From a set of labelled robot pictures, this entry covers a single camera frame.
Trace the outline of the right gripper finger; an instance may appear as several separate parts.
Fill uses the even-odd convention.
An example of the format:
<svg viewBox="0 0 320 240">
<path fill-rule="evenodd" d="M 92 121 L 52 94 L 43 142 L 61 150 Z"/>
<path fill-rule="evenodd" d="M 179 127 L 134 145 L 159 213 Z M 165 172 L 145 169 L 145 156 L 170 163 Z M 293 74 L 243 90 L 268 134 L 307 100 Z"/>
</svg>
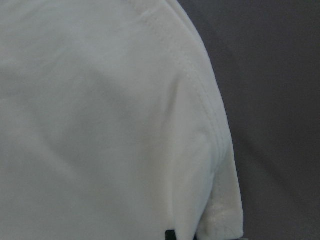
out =
<svg viewBox="0 0 320 240">
<path fill-rule="evenodd" d="M 176 240 L 175 230 L 167 230 L 165 232 L 165 240 Z"/>
</svg>

